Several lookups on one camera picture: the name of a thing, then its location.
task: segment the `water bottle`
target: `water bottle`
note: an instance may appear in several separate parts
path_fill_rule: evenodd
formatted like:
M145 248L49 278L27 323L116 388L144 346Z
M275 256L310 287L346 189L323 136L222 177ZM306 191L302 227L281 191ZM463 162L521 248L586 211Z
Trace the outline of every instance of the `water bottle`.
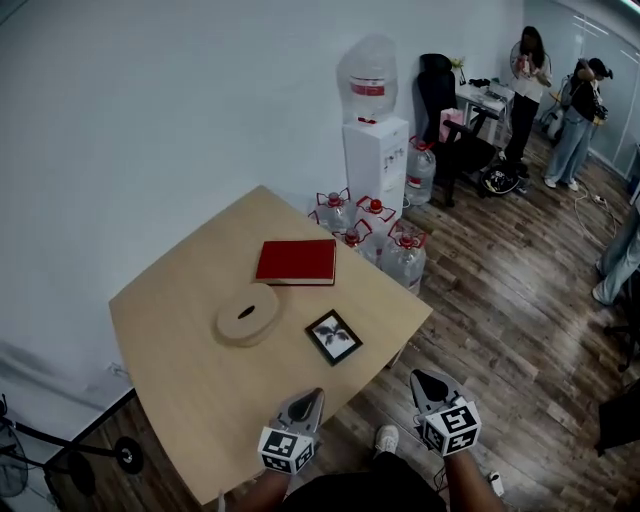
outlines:
M393 113L398 95L395 54L391 39L370 35L345 55L350 94L344 107L359 121L380 122Z
M356 220L366 220L371 226L373 233L369 237L371 244L376 250L376 265L380 266L380 256L382 248L387 242L387 234L396 221L396 211L392 208L385 208L380 199L371 199L364 196L356 203Z
M420 291L427 261L424 251L426 238L425 233L409 230L396 222L380 258L380 269L414 295Z
M376 265L378 255L376 247L372 243L369 236L372 233L371 226L365 220L359 220L355 226L348 228L344 232L335 232L334 236L344 242L347 246L351 247L364 259Z
M409 140L413 147L407 165L407 181L404 195L410 206L419 206L431 199L433 178L436 175L436 156L424 142L416 142L413 136Z
M328 196L316 194L318 205L309 214L320 226L327 231L344 232L353 226L353 206L349 189L342 192L331 192Z

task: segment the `black pants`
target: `black pants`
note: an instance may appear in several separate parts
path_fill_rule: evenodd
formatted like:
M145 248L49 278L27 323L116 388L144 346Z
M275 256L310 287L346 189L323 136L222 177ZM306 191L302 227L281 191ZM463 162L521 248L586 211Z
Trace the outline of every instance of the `black pants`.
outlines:
M446 512L444 500L397 455L383 452L366 473L326 475L303 485L278 512Z
M524 155L524 148L529 140L533 120L538 113L539 103L516 93L513 99L513 111L511 112L511 128L513 134L509 145L504 150L507 160L519 162Z

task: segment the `fan stand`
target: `fan stand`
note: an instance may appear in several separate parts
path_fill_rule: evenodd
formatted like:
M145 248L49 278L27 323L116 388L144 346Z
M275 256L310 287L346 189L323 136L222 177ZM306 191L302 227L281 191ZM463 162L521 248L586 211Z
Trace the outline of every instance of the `fan stand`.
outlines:
M118 461L118 465L120 466L120 468L130 475L135 475L142 470L144 463L144 455L142 453L142 449L140 448L140 445L130 437L121 437L116 441L114 449L108 450L106 448L88 446L45 434L44 432L35 430L31 427L28 427L27 425L23 425L22 423L9 420L4 416L6 413L7 401L3 394L2 400L0 401L0 424L6 425L7 427L10 427L35 439L39 439L40 441L44 441L45 443L68 448L71 453L69 453L69 456L67 458L67 469L57 466L50 466L48 464L42 464L40 462L36 462L26 457L22 457L20 455L12 453L12 450L16 445L7 445L0 447L0 455L11 457L12 459L42 468L45 471L45 474L48 472L67 474L71 477L71 480L73 481L76 488L85 496L91 496L93 495L93 493L95 493L96 481L93 469L91 468L91 464L80 452L99 455L101 457L114 458Z

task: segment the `person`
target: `person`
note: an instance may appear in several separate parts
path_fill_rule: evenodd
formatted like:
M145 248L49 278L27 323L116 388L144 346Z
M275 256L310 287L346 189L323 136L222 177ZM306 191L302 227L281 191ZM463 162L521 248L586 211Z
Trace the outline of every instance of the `person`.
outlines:
M534 27L525 27L522 31L519 56L513 58L511 67L517 77L511 112L512 135L500 158L520 162L544 88L551 87L551 66L544 52L542 38Z
M571 77L571 106L565 114L562 138L553 152L544 183L556 188L563 181L575 192L578 191L576 175L582 167L589 149L589 142L595 128L593 121L602 104L598 82L606 77L613 78L613 72L600 59L586 61L580 59Z
M406 461L398 457L399 433L385 425L376 435L372 469L364 473L320 476L287 498L291 476L266 470L232 512L312 512L424 510L446 512L444 500ZM452 512L504 512L468 450L444 459Z
M603 280L591 295L605 306L613 305L622 285L640 266L640 197L618 234L607 247L596 269Z

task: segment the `white wall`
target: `white wall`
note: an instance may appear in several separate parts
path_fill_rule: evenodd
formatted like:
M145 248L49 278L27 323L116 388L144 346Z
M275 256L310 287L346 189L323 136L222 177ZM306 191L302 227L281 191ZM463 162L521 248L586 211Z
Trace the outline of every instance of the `white wall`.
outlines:
M335 67L358 39L396 41L396 111L413 123L420 54L499 75L522 17L520 0L28 2L0 27L14 414L76 435L127 388L105 372L121 363L111 297L258 183L300 209L345 185Z
M620 0L554 1L598 21L628 43L640 48L640 14L624 5Z

